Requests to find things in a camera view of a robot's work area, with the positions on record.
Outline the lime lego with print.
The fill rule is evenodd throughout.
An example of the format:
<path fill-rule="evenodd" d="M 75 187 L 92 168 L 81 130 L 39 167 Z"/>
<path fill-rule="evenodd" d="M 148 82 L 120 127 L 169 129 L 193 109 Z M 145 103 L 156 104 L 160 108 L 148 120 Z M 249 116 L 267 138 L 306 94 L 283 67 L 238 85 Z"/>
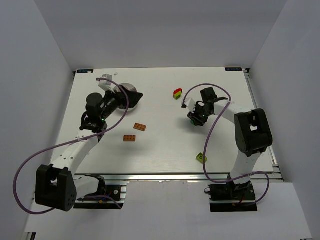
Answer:
<path fill-rule="evenodd" d="M 199 153 L 197 156 L 196 156 L 196 160 L 199 161 L 201 164 L 203 164 L 203 162 L 207 162 L 208 161 L 208 158 L 207 157 L 204 157 L 203 153 Z"/>

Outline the red and lime lego stack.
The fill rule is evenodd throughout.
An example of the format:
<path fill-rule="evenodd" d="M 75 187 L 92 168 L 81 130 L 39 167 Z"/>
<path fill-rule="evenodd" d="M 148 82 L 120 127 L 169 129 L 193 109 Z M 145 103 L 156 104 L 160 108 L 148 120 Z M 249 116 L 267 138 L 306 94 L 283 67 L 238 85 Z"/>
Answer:
<path fill-rule="evenodd" d="M 183 93 L 183 89 L 182 88 L 177 88 L 174 92 L 173 92 L 173 98 L 175 100 L 178 100 L 181 96 L 182 96 L 182 93 Z"/>

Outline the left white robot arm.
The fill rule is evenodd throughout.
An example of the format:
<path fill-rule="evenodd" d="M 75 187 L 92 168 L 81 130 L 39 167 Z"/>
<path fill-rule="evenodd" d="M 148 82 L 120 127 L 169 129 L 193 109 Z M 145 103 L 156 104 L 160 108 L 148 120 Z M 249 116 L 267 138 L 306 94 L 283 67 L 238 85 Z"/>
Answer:
<path fill-rule="evenodd" d="M 108 128 L 106 119 L 116 110 L 137 106 L 144 95 L 120 85 L 117 91 L 104 95 L 91 93 L 86 98 L 85 113 L 79 127 L 79 138 L 49 165 L 36 171 L 35 202 L 38 205 L 68 212 L 77 200 L 105 198 L 105 180 L 97 174 L 75 177 L 80 164 L 101 141 Z"/>

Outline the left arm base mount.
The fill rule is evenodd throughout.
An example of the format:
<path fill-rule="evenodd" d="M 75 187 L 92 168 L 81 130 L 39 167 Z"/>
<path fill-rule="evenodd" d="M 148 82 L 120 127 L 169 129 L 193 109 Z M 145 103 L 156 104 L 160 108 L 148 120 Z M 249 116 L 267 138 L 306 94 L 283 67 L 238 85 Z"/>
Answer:
<path fill-rule="evenodd" d="M 74 180 L 74 209 L 121 210 L 126 198 L 126 186 L 106 181 L 103 176 L 87 174 Z"/>

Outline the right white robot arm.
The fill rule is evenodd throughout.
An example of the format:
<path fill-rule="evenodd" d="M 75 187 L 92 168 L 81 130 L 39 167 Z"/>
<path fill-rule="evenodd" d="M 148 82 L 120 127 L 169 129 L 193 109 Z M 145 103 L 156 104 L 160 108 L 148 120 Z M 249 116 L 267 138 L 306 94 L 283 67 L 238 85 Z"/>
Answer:
<path fill-rule="evenodd" d="M 248 184 L 256 162 L 273 144 L 273 136 L 265 111 L 261 108 L 241 107 L 232 102 L 229 93 L 226 93 L 227 97 L 218 97 L 213 84 L 201 90 L 200 95 L 201 101 L 194 101 L 184 96 L 181 107 L 189 109 L 187 117 L 195 126 L 204 126 L 208 118 L 213 115 L 216 119 L 212 129 L 220 118 L 234 124 L 238 154 L 225 183 L 233 183 L 236 186 Z"/>

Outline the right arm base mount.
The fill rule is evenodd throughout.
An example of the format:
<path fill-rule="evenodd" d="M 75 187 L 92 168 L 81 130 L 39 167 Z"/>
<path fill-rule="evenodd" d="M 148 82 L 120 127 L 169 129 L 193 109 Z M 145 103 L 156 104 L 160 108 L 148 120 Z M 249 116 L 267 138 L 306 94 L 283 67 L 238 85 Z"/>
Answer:
<path fill-rule="evenodd" d="M 249 181 L 242 189 L 236 189 L 232 182 L 211 184 L 204 189 L 209 196 L 211 213 L 257 212 L 256 195 Z"/>

